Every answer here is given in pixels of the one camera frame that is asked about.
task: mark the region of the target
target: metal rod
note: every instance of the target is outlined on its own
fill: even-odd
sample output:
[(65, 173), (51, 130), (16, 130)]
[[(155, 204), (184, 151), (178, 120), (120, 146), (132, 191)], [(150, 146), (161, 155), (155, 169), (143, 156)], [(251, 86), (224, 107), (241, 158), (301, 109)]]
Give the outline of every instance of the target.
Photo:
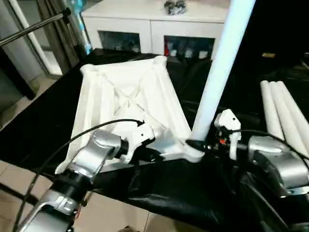
[(62, 11), (61, 13), (59, 13), (59, 14), (53, 16), (53, 17), (50, 17), (50, 18), (48, 18), (46, 20), (43, 20), (42, 22), (33, 24), (32, 26), (30, 26), (30, 27), (28, 27), (28, 28), (26, 28), (24, 30), (16, 32), (13, 35), (10, 35), (10, 36), (4, 38), (3, 40), (1, 40), (0, 41), (0, 47), (3, 46), (3, 45), (8, 44), (8, 43), (10, 43), (10, 42), (20, 38), (20, 37), (22, 37), (22, 36), (24, 36), (24, 35), (26, 35), (26, 34), (28, 34), (30, 32), (32, 32), (32, 31), (35, 31), (35, 30), (37, 30), (37, 29), (39, 29), (41, 27), (44, 27), (45, 25), (47, 25), (49, 23), (57, 21), (57, 20), (59, 20), (59, 19), (61, 19), (63, 17), (67, 17), (70, 14), (71, 14), (71, 11), (69, 10), (69, 8), (67, 8), (66, 10)]

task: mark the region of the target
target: metal bar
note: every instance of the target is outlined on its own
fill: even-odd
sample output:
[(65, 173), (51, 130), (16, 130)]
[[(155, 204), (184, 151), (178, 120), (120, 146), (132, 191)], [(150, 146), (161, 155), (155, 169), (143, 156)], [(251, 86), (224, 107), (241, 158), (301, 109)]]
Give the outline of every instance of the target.
[(32, 26), (24, 29), (24, 30), (21, 30), (19, 32), (16, 32), (14, 33), (13, 35), (10, 35), (6, 38), (4, 38), (3, 40), (0, 41), (0, 47), (3, 46), (3, 45), (6, 45), (24, 35), (27, 35), (28, 33), (32, 32), (32, 31), (35, 31), (41, 27), (44, 27), (45, 25), (49, 24), (49, 23), (52, 23), (54, 21), (57, 21), (63, 17), (67, 17), (71, 14), (71, 11), (69, 10), (69, 8), (67, 8), (66, 10), (62, 11), (61, 13), (53, 16), (53, 17), (50, 17), (46, 20), (43, 20), (42, 22), (39, 22), (39, 23), (36, 23), (36, 24), (33, 24)]
[[(24, 196), (23, 194), (21, 194), (20, 192), (17, 192), (17, 191), (11, 189), (10, 187), (8, 187), (8, 186), (6, 186), (6, 185), (4, 185), (4, 184), (2, 184), (2, 183), (0, 183), (0, 190), (4, 191), (4, 192), (6, 192), (6, 193), (9, 193), (9, 194), (11, 194), (11, 195), (13, 195), (13, 196), (15, 196), (15, 197), (21, 199), (21, 200), (24, 199), (24, 197), (25, 197), (25, 196)], [(31, 205), (35, 205), (38, 201), (39, 201), (39, 199), (37, 199), (37, 198), (36, 198), (35, 196), (33, 196), (33, 195), (30, 195), (30, 196), (28, 197), (28, 199), (27, 199), (27, 203), (29, 203), (29, 204), (31, 204)]]

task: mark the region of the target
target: black cable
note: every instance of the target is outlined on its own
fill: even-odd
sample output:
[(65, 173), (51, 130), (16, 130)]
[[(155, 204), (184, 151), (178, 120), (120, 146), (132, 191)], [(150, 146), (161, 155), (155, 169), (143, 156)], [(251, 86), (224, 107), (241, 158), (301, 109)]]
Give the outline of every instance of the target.
[(23, 201), (20, 205), (20, 208), (18, 210), (18, 213), (16, 215), (16, 219), (15, 219), (15, 223), (14, 223), (14, 227), (13, 227), (13, 232), (16, 232), (17, 229), (18, 229), (18, 224), (19, 224), (19, 221), (20, 221), (20, 218), (23, 214), (23, 211), (24, 211), (24, 207), (25, 207), (25, 204), (26, 204), (26, 201), (28, 199), (28, 197), (30, 196), (31, 194), (31, 191), (34, 187), (34, 184), (35, 182), (37, 181), (37, 179), (39, 178), (42, 170), (44, 169), (44, 167), (52, 160), (53, 157), (55, 157), (59, 151), (61, 151), (63, 148), (65, 148), (66, 146), (68, 146), (70, 143), (72, 143), (74, 140), (78, 139), (79, 137), (83, 136), (84, 134), (88, 133), (88, 132), (91, 132), (91, 131), (94, 131), (95, 129), (98, 129), (100, 127), (103, 127), (103, 126), (107, 126), (109, 124), (112, 124), (112, 123), (117, 123), (117, 122), (136, 122), (138, 126), (142, 125), (144, 122), (142, 121), (138, 121), (138, 120), (135, 120), (135, 119), (117, 119), (117, 120), (113, 120), (113, 121), (109, 121), (109, 122), (105, 122), (105, 123), (102, 123), (102, 124), (99, 124), (95, 127), (92, 127), (90, 129), (87, 129), (86, 131), (74, 136), (73, 138), (71, 138), (70, 140), (68, 140), (64, 145), (62, 145), (61, 147), (59, 147), (44, 163), (43, 165), (39, 168), (39, 170), (36, 172), (34, 178), (32, 179), (32, 182), (30, 183), (29, 187), (28, 187), (28, 190), (25, 194), (25, 197), (23, 198)]

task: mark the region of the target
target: white foam roll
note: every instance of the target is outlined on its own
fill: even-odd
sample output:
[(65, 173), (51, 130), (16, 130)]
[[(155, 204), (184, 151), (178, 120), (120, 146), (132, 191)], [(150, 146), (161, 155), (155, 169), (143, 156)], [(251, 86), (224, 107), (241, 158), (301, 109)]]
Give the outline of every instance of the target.
[(261, 82), (261, 91), (264, 106), (264, 115), (268, 133), (284, 139), (275, 103), (271, 96), (268, 81)]
[(296, 124), (298, 132), (303, 140), (307, 152), (309, 153), (309, 123), (306, 120), (303, 113), (301, 112), (298, 105), (296, 104), (295, 100), (293, 99), (291, 93), (289, 92), (285, 84), (282, 81), (279, 81), (278, 85), (280, 86), (281, 91), (283, 92), (286, 105), (289, 108), (294, 123)]
[(306, 147), (293, 121), (291, 113), (285, 104), (280, 86), (276, 82), (270, 82), (271, 95), (274, 99), (282, 130), (286, 141), (298, 152), (308, 156)]

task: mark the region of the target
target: white tube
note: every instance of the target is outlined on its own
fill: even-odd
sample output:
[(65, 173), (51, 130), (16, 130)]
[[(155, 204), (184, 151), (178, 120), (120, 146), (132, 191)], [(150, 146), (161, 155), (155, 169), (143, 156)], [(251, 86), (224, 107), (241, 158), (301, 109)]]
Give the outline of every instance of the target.
[[(29, 23), (26, 20), (26, 17), (23, 13), (23, 11), (20, 9), (20, 6), (18, 4), (18, 2), (16, 0), (9, 0), (11, 7), (14, 9), (21, 25), (23, 26), (23, 28), (28, 28), (29, 27)], [(34, 33), (31, 32), (28, 34), (28, 37), (30, 39), (30, 41), (32, 42), (35, 50), (37, 51), (39, 57), (41, 58), (41, 61), (43, 62), (44, 66), (47, 68), (48, 72), (51, 74), (54, 74), (53, 68), (51, 67), (44, 51), (42, 50), (42, 47), (40, 46), (37, 38), (35, 37)]]
[(255, 0), (232, 0), (217, 54), (212, 62), (191, 138), (204, 140), (231, 72)]
[(296, 151), (308, 156), (306, 147), (303, 144), (302, 138), (297, 130), (290, 111), (285, 104), (280, 86), (276, 82), (270, 82), (269, 84), (286, 141), (294, 149), (296, 149)]
[(282, 81), (279, 81), (277, 83), (279, 87), (281, 88), (281, 91), (283, 92), (284, 100), (293, 117), (294, 123), (297, 126), (298, 132), (303, 140), (303, 143), (307, 149), (307, 152), (309, 153), (309, 123), (307, 122), (305, 116), (303, 115), (300, 108), (294, 101), (291, 93), (289, 92), (285, 84)]
[(264, 115), (268, 133), (284, 139), (275, 103), (271, 96), (268, 81), (261, 82)]

